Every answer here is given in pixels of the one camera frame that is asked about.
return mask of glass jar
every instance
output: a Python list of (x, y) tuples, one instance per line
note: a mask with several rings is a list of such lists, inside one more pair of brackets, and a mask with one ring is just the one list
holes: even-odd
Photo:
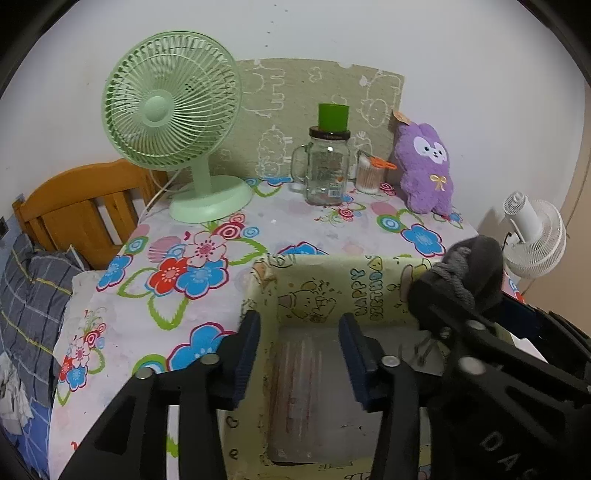
[(310, 128), (310, 142), (291, 156), (291, 176), (306, 186), (304, 196), (312, 205), (340, 205), (347, 189), (350, 150), (349, 131), (325, 132)]

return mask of green cap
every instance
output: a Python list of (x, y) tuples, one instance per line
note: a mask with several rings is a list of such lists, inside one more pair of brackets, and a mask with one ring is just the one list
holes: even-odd
[(349, 107), (335, 103), (318, 104), (318, 129), (323, 132), (344, 132), (347, 130)]

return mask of stuffed animal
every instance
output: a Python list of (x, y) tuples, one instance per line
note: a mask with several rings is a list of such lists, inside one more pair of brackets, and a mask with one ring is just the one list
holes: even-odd
[(439, 135), (431, 125), (415, 123), (401, 124), (398, 133), (394, 154), (403, 170), (400, 186), (408, 195), (408, 208), (451, 215), (453, 182)]

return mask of wooden headboard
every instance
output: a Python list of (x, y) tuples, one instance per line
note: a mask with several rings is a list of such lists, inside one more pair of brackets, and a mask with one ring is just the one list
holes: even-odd
[[(167, 181), (166, 172), (153, 173), (160, 184)], [(122, 245), (111, 240), (94, 200), (105, 202), (115, 230), (125, 243), (138, 223), (129, 194), (132, 189), (140, 189), (146, 204), (158, 192), (148, 170), (122, 158), (60, 173), (25, 202), (14, 202), (12, 208), (22, 231), (47, 251), (67, 250), (74, 245), (92, 268), (104, 270)]]

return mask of electric fan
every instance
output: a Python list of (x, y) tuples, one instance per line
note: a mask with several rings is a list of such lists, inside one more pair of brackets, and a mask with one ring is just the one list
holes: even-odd
[(549, 202), (530, 201), (523, 193), (513, 192), (503, 210), (515, 231), (503, 248), (507, 267), (522, 278), (546, 275), (566, 248), (566, 230), (558, 209)]
[(164, 32), (140, 42), (113, 69), (103, 93), (103, 124), (131, 163), (153, 170), (190, 167), (192, 187), (174, 195), (180, 222), (216, 220), (252, 197), (241, 179), (209, 174), (209, 154), (232, 129), (242, 96), (238, 68), (215, 40)]

